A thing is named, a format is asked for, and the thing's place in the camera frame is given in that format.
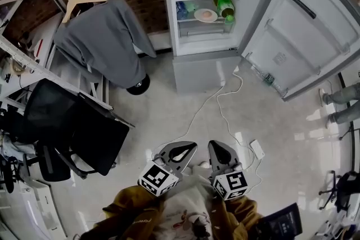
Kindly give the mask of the wooden clothes hanger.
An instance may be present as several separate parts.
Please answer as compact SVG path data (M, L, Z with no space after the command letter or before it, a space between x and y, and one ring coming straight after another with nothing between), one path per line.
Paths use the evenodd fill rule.
M97 2L106 2L107 0L68 0L66 6L66 13L62 19L62 23L67 23L70 20L71 13L76 5L84 3L97 3Z

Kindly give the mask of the white round plate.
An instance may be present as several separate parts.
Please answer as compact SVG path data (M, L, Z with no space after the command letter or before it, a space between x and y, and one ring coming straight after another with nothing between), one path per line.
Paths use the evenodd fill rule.
M203 11L211 11L212 12L212 17L210 19L203 19L202 17L202 12ZM215 22L217 19L218 19L218 15L216 12L214 12L213 10L210 10L210 9L207 9L207 8L202 8L202 9L198 9L194 12L194 18L201 21L201 22L206 22L206 23L209 23L209 22Z

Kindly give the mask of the white refrigerator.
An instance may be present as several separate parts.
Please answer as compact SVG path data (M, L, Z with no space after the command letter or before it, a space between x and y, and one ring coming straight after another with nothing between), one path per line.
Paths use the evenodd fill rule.
M222 87L241 60L264 81L272 74L289 101L360 58L360 4L355 0L231 0L235 22L201 22L188 13L177 20L166 0L177 91Z

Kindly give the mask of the white metal rack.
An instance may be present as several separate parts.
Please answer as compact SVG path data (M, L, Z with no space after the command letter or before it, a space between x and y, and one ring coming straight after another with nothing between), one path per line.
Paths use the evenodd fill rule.
M104 76L101 76L101 80L98 81L98 85L95 85L93 82L90 83L92 94L89 94L80 88L81 80L78 80L79 83L77 85L72 85L63 78L51 72L49 69L46 69L44 66L32 60L29 56L16 48L8 39L2 35L0 35L0 49L7 52L21 64L26 65L26 67L30 70L34 71L32 74L30 74L30 76L34 77L35 79L32 79L30 80L30 83L25 84L26 87L42 79L48 79L66 90L77 94L80 93L90 100L98 103L105 109L109 110L110 113L113 114L115 120L129 126L130 128L135 127L133 124L127 122L113 112L113 107L109 105L109 81Z

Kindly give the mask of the black mesh office chair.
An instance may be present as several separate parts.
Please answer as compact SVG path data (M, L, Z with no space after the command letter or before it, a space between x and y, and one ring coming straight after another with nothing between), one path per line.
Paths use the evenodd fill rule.
M107 175L130 130L130 125L82 93L40 80L26 104L24 130L35 141L44 180L68 180L70 173L85 179Z

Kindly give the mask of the green drink bottle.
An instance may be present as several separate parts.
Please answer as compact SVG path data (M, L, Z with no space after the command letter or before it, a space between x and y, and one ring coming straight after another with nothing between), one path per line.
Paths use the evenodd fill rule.
M226 24L235 22L235 6L231 0L213 0L218 16L224 18Z

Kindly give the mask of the person's left forearm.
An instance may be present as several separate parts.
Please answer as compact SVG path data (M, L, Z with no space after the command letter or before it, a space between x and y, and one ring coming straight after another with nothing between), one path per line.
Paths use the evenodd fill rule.
M140 185L121 190L103 208L106 220L115 224L119 238L124 240L149 240L163 211L164 198L154 196Z

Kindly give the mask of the black round wheel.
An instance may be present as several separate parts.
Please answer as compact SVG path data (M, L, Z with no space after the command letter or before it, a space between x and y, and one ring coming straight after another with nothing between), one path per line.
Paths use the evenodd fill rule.
M138 96L144 94L144 92L148 90L149 86L150 86L150 77L146 74L146 76L141 82L137 83L133 87L128 88L127 92L130 93L131 95Z

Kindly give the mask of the black screen device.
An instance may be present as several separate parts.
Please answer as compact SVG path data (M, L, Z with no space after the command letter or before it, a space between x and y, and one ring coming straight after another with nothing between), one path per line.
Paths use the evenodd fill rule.
M259 240L294 240L302 234L302 221L297 203L259 220Z

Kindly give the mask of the white appliance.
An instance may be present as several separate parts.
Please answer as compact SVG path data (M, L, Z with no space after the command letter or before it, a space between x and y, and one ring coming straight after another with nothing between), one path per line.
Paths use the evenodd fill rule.
M15 183L11 193L0 184L0 217L3 227L18 239L68 238L57 212L51 186L37 180Z

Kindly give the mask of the beige tape roll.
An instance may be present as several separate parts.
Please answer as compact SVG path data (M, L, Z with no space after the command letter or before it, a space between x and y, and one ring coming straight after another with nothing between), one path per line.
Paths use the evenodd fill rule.
M26 66L23 66L21 63L17 62L16 60L11 61L11 71L15 75L21 75L26 71Z

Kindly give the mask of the blue water bottle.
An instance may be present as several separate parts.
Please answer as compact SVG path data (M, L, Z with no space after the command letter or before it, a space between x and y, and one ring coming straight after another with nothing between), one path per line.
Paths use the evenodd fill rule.
M185 20L188 16L186 5L183 1L176 1L177 20Z

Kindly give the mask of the white power strip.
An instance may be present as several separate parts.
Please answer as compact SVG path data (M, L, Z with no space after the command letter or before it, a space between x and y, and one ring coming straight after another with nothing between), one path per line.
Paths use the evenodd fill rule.
M258 160L261 160L261 159L264 158L265 153L264 153L261 145L259 144L259 142L258 142L257 140L253 140L253 141L250 143L250 147L251 147L251 149L253 150L254 155L255 155L255 157L256 157Z

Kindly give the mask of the person's white printed shirt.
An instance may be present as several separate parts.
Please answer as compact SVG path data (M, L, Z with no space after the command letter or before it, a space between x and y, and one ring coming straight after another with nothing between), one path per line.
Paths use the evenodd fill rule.
M153 231L155 240L215 240L211 216L217 193L210 169L194 166L192 173L166 193L164 209Z

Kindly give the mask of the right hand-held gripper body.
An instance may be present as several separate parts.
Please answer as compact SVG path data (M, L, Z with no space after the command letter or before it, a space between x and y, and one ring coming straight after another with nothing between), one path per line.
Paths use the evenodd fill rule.
M222 200L233 200L243 196L248 188L242 164L211 165L211 186Z

